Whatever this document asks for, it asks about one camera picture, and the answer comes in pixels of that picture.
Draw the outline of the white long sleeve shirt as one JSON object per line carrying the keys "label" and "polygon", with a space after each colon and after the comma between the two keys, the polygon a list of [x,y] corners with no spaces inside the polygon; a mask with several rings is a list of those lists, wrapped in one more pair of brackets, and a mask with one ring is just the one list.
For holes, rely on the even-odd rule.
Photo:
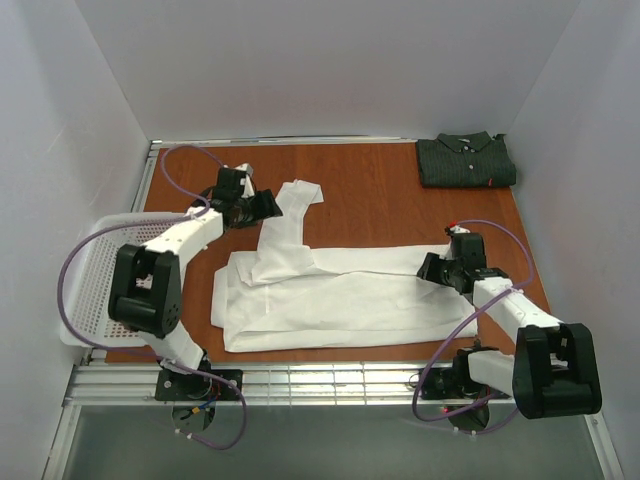
{"label": "white long sleeve shirt", "polygon": [[416,273],[444,245],[316,248],[303,242],[320,185],[294,180],[276,196],[283,214],[263,222],[253,251],[230,255],[214,276],[211,323],[226,351],[352,348],[440,341],[473,307]]}

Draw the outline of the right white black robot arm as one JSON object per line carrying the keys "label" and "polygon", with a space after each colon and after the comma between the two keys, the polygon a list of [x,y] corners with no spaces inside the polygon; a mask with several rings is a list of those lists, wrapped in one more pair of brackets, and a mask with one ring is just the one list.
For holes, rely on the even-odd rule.
{"label": "right white black robot arm", "polygon": [[448,368],[429,362],[414,397],[469,399],[472,409],[481,409],[504,395],[527,419],[598,413],[602,393],[591,331],[545,312],[503,270],[489,267],[481,234],[462,224],[445,232],[448,252],[427,254],[418,278],[455,290],[474,307],[473,318],[490,316],[515,352],[476,343],[458,350]]}

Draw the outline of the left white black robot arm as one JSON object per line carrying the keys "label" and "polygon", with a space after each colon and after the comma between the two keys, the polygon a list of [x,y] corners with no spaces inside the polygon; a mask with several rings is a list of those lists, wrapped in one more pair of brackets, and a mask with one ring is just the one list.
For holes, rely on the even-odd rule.
{"label": "left white black robot arm", "polygon": [[216,184],[201,194],[162,234],[116,254],[108,302],[109,318],[138,334],[163,367],[191,374],[206,354],[182,323],[186,267],[230,229],[280,217],[271,190],[258,190],[247,163],[218,171]]}

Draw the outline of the folded dark green shirt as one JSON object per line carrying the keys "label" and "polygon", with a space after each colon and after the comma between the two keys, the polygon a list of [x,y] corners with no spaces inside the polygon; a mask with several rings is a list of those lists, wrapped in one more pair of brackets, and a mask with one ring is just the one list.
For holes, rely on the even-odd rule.
{"label": "folded dark green shirt", "polygon": [[425,188],[505,188],[517,181],[504,134],[439,134],[416,141],[420,182]]}

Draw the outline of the white plastic basket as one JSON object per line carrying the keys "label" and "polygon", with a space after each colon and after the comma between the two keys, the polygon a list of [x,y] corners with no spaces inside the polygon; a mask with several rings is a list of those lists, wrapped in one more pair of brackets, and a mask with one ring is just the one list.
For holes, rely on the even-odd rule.
{"label": "white plastic basket", "polygon": [[125,244],[141,245],[161,235],[169,228],[166,220],[176,216],[169,212],[122,213],[105,216],[94,224],[93,233],[114,225],[121,228],[90,241],[71,263],[64,287],[65,312],[82,336],[108,347],[145,345],[136,333],[108,316],[116,254]]}

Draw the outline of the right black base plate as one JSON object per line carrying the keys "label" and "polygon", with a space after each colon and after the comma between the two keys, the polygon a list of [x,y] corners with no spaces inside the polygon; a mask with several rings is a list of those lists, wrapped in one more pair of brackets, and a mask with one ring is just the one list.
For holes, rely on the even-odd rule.
{"label": "right black base plate", "polygon": [[492,389],[488,385],[480,384],[472,380],[459,379],[452,368],[436,367],[429,371],[426,379],[419,387],[419,378],[422,370],[413,374],[407,383],[410,389],[419,390],[419,396],[423,400],[442,399],[472,399],[477,400],[485,396],[494,395],[498,399],[506,399],[507,395],[499,390]]}

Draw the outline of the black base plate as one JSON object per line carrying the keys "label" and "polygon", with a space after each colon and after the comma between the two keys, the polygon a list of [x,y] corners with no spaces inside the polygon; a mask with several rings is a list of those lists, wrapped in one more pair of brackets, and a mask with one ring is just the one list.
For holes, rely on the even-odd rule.
{"label": "black base plate", "polygon": [[154,399],[161,402],[236,401],[239,396],[224,382],[162,369],[157,378]]}
{"label": "black base plate", "polygon": [[419,387],[419,378],[422,370],[413,374],[407,383],[410,389],[419,390],[419,396],[423,400],[442,399],[472,399],[477,400],[485,396],[494,395],[498,399],[506,399],[507,395],[499,390],[492,389],[488,385],[480,384],[472,380],[459,379],[452,368],[436,367],[429,371],[426,379]]}

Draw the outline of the aluminium table frame rail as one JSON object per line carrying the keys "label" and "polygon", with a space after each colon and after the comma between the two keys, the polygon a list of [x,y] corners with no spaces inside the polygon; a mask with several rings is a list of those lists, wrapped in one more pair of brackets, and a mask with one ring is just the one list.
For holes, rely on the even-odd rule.
{"label": "aluminium table frame rail", "polygon": [[[408,405],[417,363],[223,364],[250,406]],[[188,405],[174,379],[156,364],[92,363],[72,373],[64,402],[75,406]]]}

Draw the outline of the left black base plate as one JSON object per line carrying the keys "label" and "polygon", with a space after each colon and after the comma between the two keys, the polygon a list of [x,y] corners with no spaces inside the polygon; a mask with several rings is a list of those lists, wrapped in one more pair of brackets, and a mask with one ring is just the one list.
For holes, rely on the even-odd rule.
{"label": "left black base plate", "polygon": [[161,402],[236,401],[239,396],[224,382],[162,369],[157,378],[154,399]]}

